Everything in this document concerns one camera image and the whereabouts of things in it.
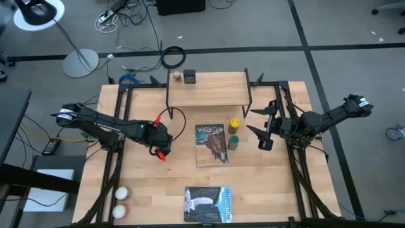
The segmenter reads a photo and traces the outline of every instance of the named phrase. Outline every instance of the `small box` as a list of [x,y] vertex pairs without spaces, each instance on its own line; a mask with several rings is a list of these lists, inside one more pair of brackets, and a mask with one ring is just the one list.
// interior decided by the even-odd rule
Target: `small box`
[[195,84],[196,83],[196,70],[184,70],[184,84]]

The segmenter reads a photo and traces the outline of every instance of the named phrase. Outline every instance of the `black box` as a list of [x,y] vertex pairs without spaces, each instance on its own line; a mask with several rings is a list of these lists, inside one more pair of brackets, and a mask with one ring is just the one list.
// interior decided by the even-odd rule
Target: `black box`
[[196,70],[183,70],[184,84],[196,83]]
[[156,0],[159,15],[201,12],[205,10],[205,0]]

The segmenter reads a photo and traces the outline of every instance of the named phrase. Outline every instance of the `wooden table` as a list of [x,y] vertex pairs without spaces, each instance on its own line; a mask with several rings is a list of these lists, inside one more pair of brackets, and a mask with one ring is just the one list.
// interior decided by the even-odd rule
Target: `wooden table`
[[[305,111],[311,110],[305,83],[289,82],[289,86],[293,102]],[[274,87],[252,87],[251,93],[252,109],[262,109],[269,101],[276,99]],[[117,85],[104,85],[97,110],[112,116],[117,94]],[[121,117],[126,96],[123,97]],[[134,89],[129,120],[154,120],[166,108],[165,98],[165,88]],[[197,106],[181,109],[187,117],[187,126],[178,140],[173,142],[172,152],[166,162],[150,156],[146,147],[131,140],[125,141],[120,186],[129,187],[131,197],[125,201],[117,201],[117,204],[128,208],[128,213],[125,218],[115,220],[115,225],[183,224],[185,186],[230,186],[234,222],[279,222],[287,221],[290,216],[299,220],[285,140],[272,136],[273,149],[262,151],[258,149],[257,137],[246,127],[246,124],[263,127],[266,116],[250,112],[243,119],[240,106]],[[195,125],[227,126],[232,117],[240,118],[242,124],[237,133],[240,138],[239,146],[237,150],[228,152],[229,164],[224,167],[197,168]],[[170,120],[166,112],[162,116],[162,122],[174,136],[184,124],[179,113]],[[322,148],[319,141],[314,141],[313,145]],[[91,147],[87,154],[98,148],[99,145]],[[313,189],[332,212],[340,215],[324,154],[313,148],[307,148],[306,152]],[[106,152],[103,151],[86,162],[74,222],[85,215],[97,198],[105,161]],[[302,195],[307,215],[310,215],[305,191]],[[109,202],[110,199],[107,198],[105,217],[108,216]]]

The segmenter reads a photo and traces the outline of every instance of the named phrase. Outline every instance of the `wooden shelf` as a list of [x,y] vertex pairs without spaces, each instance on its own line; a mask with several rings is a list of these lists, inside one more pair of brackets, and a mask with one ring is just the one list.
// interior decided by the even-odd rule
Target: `wooden shelf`
[[245,72],[196,73],[196,84],[175,82],[168,75],[167,101],[170,107],[248,105],[250,89]]

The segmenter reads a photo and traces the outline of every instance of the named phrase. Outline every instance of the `green can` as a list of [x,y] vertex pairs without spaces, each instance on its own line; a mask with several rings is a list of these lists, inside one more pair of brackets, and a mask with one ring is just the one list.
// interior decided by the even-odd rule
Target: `green can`
[[236,147],[238,147],[238,143],[239,143],[239,137],[231,136],[228,141],[228,149],[236,150]]

